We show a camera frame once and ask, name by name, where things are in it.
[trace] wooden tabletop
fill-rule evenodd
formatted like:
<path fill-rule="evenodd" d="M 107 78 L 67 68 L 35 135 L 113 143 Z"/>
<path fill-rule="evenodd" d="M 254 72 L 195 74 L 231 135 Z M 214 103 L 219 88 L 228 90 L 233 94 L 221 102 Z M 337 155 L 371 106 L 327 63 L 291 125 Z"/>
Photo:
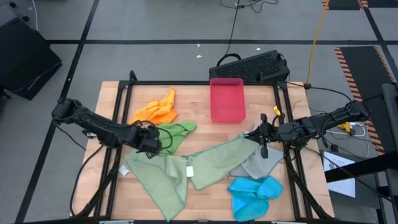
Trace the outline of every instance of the wooden tabletop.
<path fill-rule="evenodd" d="M 111 119 L 116 100 L 118 82 L 103 82 L 95 112 Z M 176 91 L 174 109 L 178 116 L 174 122 L 192 120 L 197 128 L 190 133 L 181 144 L 176 155 L 187 155 L 208 149 L 211 146 L 232 140 L 245 130 L 251 130 L 253 125 L 258 125 L 260 113 L 265 113 L 269 118 L 275 116 L 275 97 L 271 86 L 244 86 L 246 104 L 246 119 L 239 124 L 215 124 L 210 119 L 210 87 L 203 85 L 134 85 L 132 88 L 131 104 L 129 107 L 129 120 L 135 110 L 144 107 L 150 100 L 161 100 L 171 88 Z M 282 109 L 285 109 L 283 93 L 280 91 Z M 126 91 L 123 93 L 118 121 L 120 122 Z M 310 116 L 305 91 L 302 87 L 289 85 L 289 96 L 292 104 L 294 118 Z M 85 153 L 85 160 L 97 148 L 96 139 L 89 139 Z M 281 143 L 272 143 L 271 147 L 282 150 Z M 316 140 L 311 140 L 308 147 L 318 150 Z M 131 148 L 123 147 L 124 155 Z M 99 186 L 101 170 L 103 167 L 105 149 L 102 149 L 83 169 L 76 188 L 73 209 L 79 212 L 86 205 Z M 302 150 L 302 162 L 305 171 L 307 187 L 317 202 L 331 216 L 334 216 L 330 195 L 323 173 L 322 161 L 319 155 L 308 150 Z M 280 161 L 270 173 L 284 187 L 282 195 L 269 201 L 269 210 L 265 216 L 258 220 L 294 220 L 292 199 L 289 188 L 288 176 L 284 161 Z M 202 190 L 195 190 L 188 181 L 188 195 L 185 209 L 174 220 L 234 220 L 231 209 L 231 195 L 227 191 L 233 177 L 223 180 Z M 301 216 L 305 217 L 302 194 L 297 188 Z M 101 214 L 105 214 L 105 205 L 108 200 L 108 190 L 104 193 Z M 127 176 L 118 175 L 112 219 L 133 220 L 163 220 L 164 217 L 155 203 L 149 197 L 143 186 L 134 177 L 132 172 Z"/>

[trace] white tag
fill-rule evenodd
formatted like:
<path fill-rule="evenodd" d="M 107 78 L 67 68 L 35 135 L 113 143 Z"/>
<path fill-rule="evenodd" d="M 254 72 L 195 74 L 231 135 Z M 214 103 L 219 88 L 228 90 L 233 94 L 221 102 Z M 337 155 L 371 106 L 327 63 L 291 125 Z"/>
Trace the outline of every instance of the white tag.
<path fill-rule="evenodd" d="M 193 167 L 187 166 L 187 177 L 193 177 Z"/>
<path fill-rule="evenodd" d="M 120 173 L 121 175 L 127 175 L 127 174 L 129 173 L 129 169 L 127 169 L 127 167 L 126 167 L 125 165 L 122 165 L 122 166 L 119 168 L 119 173 Z"/>

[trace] pink tray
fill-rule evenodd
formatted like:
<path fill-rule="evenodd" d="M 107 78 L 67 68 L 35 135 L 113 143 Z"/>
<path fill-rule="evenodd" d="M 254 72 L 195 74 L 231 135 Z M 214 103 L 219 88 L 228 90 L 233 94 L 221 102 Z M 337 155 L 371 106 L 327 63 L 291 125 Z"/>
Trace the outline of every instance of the pink tray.
<path fill-rule="evenodd" d="M 210 80 L 210 113 L 213 122 L 240 123 L 246 118 L 241 78 Z"/>

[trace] light green towel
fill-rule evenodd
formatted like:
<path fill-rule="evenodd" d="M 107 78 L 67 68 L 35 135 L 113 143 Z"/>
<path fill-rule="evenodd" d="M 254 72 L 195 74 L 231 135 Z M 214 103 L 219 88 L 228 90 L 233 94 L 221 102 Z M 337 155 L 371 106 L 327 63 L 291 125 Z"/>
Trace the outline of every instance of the light green towel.
<path fill-rule="evenodd" d="M 162 147 L 167 147 L 170 145 L 170 143 L 172 143 L 170 147 L 161 150 L 160 153 L 166 155 L 174 155 L 175 151 L 181 145 L 182 141 L 184 141 L 184 139 L 187 137 L 187 134 L 195 130 L 195 128 L 197 128 L 197 125 L 193 121 L 183 121 L 181 123 L 175 124 L 161 124 L 159 125 L 159 127 L 168 131 L 173 138 L 172 142 L 169 134 L 161 129 L 159 130 L 159 140 L 162 142 Z"/>
<path fill-rule="evenodd" d="M 238 137 L 190 156 L 166 155 L 148 159 L 144 153 L 136 153 L 133 149 L 124 159 L 165 219 L 170 221 L 185 207 L 187 166 L 193 167 L 193 185 L 202 189 L 221 180 L 257 147 L 258 143 Z"/>

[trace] gray floor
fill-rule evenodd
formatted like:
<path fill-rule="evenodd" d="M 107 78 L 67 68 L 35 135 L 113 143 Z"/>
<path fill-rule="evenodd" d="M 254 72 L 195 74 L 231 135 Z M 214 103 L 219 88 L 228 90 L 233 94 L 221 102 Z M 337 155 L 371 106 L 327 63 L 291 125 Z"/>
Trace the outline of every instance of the gray floor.
<path fill-rule="evenodd" d="M 29 15 L 34 27 L 31 1 L 16 1 L 20 14 Z M 39 32 L 49 40 L 78 40 L 83 32 L 93 0 L 36 1 Z M 225 4 L 234 3 L 224 0 Z M 398 9 L 371 9 L 386 40 L 397 40 L 393 29 Z M 263 12 L 239 10 L 235 39 L 311 40 L 322 13 L 321 1 L 280 0 L 264 5 Z M 100 0 L 88 39 L 162 40 L 228 39 L 234 10 L 215 0 Z M 363 11 L 328 11 L 320 35 L 322 40 L 376 40 Z M 0 106 L 0 223 L 15 220 L 33 168 L 50 124 L 50 113 L 60 96 L 76 45 L 52 45 L 63 66 L 32 101 L 13 96 Z M 232 45 L 230 52 L 242 57 L 277 49 L 288 60 L 292 81 L 305 81 L 310 45 Z M 313 58 L 311 83 L 345 92 L 348 84 L 334 53 L 333 45 L 319 45 Z M 227 45 L 85 45 L 72 85 L 71 98 L 95 108 L 101 82 L 128 78 L 133 69 L 139 80 L 207 80 L 208 69 L 224 55 Z M 389 46 L 398 60 L 398 46 Z M 308 101 L 316 110 L 330 111 L 346 103 L 339 95 L 310 90 Z M 66 126 L 80 143 L 86 139 L 80 128 Z M 337 141 L 351 152 L 365 156 L 366 142 L 356 139 Z M 370 148 L 369 156 L 375 156 Z M 26 221 L 66 218 L 68 203 L 83 152 L 60 133 L 55 133 Z M 377 222 L 373 209 L 348 207 L 344 200 L 333 200 L 336 216 L 343 220 Z"/>

